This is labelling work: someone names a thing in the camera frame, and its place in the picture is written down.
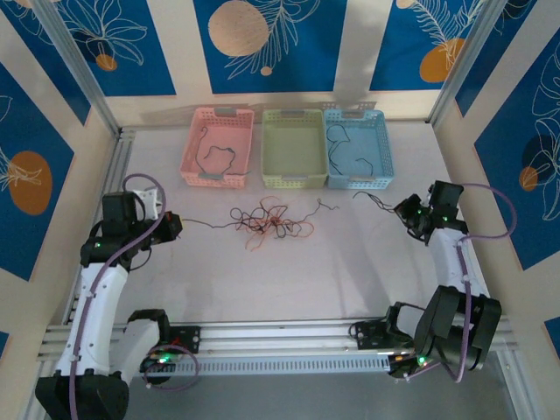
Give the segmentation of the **aluminium frame post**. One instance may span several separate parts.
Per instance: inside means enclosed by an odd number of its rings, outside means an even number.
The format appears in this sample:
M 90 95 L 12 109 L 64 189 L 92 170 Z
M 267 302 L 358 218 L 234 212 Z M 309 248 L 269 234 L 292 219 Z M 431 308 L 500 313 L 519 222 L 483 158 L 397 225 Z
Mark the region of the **aluminium frame post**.
M 517 420 L 547 420 L 522 353 L 519 350 L 500 350 L 497 357 Z
M 486 0 L 426 120 L 436 128 L 477 59 L 507 0 Z
M 55 6 L 49 0 L 30 0 L 30 3 L 36 17 L 81 91 L 111 134 L 118 138 L 121 128 L 105 100 L 99 83 Z

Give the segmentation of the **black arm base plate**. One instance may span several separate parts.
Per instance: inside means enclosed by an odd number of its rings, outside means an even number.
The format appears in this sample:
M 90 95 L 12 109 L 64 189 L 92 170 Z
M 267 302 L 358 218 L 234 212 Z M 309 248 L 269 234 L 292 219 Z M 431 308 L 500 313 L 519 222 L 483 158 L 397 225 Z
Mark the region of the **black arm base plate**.
M 379 350 L 387 346 L 385 324 L 380 320 L 365 320 L 353 323 L 348 335 L 357 343 L 359 350 Z
M 197 325 L 175 325 L 170 327 L 170 344 L 184 347 L 192 354 L 200 349 L 201 327 Z

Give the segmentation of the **blue plastic basket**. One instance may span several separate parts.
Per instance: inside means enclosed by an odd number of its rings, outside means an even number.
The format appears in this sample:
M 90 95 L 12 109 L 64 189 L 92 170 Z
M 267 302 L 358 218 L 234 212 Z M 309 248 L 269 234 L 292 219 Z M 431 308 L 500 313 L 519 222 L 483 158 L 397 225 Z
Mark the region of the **blue plastic basket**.
M 384 190 L 395 176 L 385 115 L 380 110 L 327 109 L 327 186 Z

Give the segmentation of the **green plastic basket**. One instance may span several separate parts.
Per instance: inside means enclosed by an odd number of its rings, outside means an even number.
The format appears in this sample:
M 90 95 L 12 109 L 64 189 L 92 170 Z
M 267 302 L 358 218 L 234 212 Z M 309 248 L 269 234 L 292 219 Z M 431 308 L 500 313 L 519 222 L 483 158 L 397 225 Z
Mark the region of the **green plastic basket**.
M 269 189 L 322 188 L 328 174 L 323 112 L 312 108 L 263 111 L 261 167 Z

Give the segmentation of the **pink plastic basket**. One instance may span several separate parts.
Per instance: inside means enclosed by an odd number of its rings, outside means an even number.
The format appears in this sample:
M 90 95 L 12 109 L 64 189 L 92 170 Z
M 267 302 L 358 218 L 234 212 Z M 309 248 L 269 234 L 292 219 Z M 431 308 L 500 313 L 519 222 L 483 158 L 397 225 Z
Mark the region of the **pink plastic basket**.
M 249 174 L 255 112 L 196 108 L 179 172 L 188 186 L 242 189 Z

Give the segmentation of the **circuit board with green light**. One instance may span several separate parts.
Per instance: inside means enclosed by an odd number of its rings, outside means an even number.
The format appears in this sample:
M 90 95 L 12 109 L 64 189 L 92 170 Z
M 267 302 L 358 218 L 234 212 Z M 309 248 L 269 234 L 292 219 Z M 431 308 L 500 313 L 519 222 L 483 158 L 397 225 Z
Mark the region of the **circuit board with green light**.
M 439 362 L 427 353 L 415 350 L 409 353 L 395 353 L 388 357 L 388 374 L 396 381 L 409 381 L 412 378 L 439 366 Z
M 181 359 L 182 353 L 179 350 L 157 350 L 144 357 L 139 372 L 141 374 L 146 371 L 149 373 L 164 372 L 167 368 L 174 367 Z

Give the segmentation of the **aluminium frame beam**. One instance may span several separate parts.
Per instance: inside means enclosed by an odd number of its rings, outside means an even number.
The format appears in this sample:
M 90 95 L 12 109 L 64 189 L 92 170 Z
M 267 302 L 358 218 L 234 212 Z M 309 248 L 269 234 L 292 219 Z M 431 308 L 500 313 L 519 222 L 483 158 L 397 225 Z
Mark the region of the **aluminium frame beam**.
M 357 354 L 358 342 L 348 329 L 357 319 L 323 319 L 270 322 L 171 323 L 185 331 L 188 326 L 199 326 L 198 355 L 201 358 L 304 356 Z M 37 361 L 58 361 L 67 344 L 70 325 L 49 325 L 38 350 Z M 515 338 L 507 317 L 499 321 L 490 351 L 517 350 Z M 412 350 L 397 345 L 386 345 L 370 350 L 370 354 L 405 355 Z

